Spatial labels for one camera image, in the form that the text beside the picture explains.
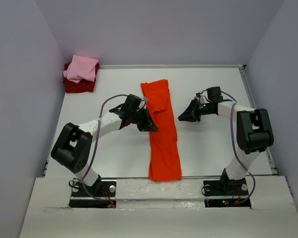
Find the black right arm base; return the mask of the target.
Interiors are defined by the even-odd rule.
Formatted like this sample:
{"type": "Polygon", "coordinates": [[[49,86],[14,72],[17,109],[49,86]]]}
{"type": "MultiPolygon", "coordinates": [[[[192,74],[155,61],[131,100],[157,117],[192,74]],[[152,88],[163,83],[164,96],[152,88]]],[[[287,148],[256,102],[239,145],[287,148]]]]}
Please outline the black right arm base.
{"type": "Polygon", "coordinates": [[[226,207],[248,207],[251,202],[246,180],[241,181],[241,185],[224,189],[219,180],[205,180],[201,188],[204,196],[206,208],[226,208],[226,207]]]}

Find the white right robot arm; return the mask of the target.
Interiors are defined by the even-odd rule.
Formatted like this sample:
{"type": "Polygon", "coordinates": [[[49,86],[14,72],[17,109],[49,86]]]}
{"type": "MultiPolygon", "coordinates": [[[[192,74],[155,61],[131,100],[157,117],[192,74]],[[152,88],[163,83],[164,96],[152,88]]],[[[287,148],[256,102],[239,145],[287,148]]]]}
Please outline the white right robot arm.
{"type": "Polygon", "coordinates": [[[247,187],[246,175],[260,153],[274,143],[268,111],[241,106],[219,86],[196,93],[179,121],[200,122],[204,115],[218,115],[229,119],[230,138],[234,157],[224,168],[219,180],[205,181],[201,192],[209,196],[230,196],[247,187]]]}

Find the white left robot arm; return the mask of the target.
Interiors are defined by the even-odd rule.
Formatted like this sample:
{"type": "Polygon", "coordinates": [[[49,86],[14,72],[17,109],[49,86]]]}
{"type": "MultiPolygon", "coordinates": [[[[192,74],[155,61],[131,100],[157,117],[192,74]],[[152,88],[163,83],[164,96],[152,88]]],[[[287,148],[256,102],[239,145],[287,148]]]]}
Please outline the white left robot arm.
{"type": "Polygon", "coordinates": [[[148,98],[133,94],[125,98],[124,103],[107,113],[101,109],[97,119],[64,125],[51,150],[51,157],[75,175],[90,197],[95,198],[101,189],[101,176],[92,168],[101,137],[130,124],[135,124],[140,132],[158,131],[147,108],[148,98]]]}

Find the orange t shirt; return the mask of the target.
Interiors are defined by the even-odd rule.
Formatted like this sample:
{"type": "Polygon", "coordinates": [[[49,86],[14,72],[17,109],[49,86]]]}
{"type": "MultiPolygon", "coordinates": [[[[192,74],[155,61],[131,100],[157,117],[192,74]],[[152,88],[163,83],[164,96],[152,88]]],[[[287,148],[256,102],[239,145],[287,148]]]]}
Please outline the orange t shirt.
{"type": "Polygon", "coordinates": [[[149,179],[156,182],[180,180],[181,162],[168,80],[141,83],[141,90],[148,98],[147,108],[158,127],[158,132],[149,134],[151,147],[149,179]]]}

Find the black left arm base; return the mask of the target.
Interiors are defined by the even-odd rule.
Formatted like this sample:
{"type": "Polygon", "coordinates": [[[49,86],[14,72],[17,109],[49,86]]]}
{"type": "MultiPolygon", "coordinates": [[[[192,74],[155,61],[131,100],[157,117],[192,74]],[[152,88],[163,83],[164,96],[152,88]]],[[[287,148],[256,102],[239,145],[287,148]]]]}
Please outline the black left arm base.
{"type": "Polygon", "coordinates": [[[87,187],[86,192],[81,182],[77,179],[70,180],[68,185],[71,188],[69,200],[69,206],[71,208],[116,208],[116,180],[103,180],[100,188],[95,192],[92,192],[89,187],[87,187]]]}

